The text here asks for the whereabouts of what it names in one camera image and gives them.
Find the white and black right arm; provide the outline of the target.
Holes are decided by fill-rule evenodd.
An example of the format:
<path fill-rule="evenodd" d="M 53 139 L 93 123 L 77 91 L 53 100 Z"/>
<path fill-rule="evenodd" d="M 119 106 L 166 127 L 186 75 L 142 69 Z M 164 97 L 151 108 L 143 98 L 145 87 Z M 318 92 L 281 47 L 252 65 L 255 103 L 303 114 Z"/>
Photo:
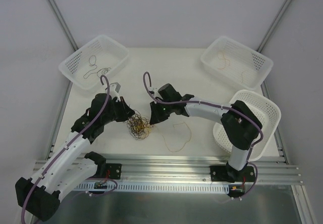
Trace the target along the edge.
<path fill-rule="evenodd" d="M 153 99 L 150 103 L 151 125 L 164 122 L 173 113 L 221 124 L 232 144 L 232 151 L 224 172 L 216 175 L 230 183 L 244 176 L 251 148 L 263 139 L 261 122 L 244 102 L 217 104 L 192 94 L 181 95 L 171 84 L 158 90 L 147 86 L 145 89 Z"/>

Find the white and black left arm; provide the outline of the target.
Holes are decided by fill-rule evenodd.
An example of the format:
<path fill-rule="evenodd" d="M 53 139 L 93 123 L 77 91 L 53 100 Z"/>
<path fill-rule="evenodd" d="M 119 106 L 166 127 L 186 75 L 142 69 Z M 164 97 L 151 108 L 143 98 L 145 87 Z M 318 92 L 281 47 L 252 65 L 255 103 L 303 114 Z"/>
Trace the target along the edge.
<path fill-rule="evenodd" d="M 21 177 L 15 184 L 21 206 L 21 223 L 29 212 L 41 221 L 49 220 L 61 201 L 84 180 L 95 177 L 108 179 L 111 171 L 106 159 L 95 152 L 87 153 L 80 164 L 69 169 L 111 122 L 125 122 L 135 114 L 123 97 L 99 93 L 91 106 L 75 121 L 65 143 L 30 178 Z"/>

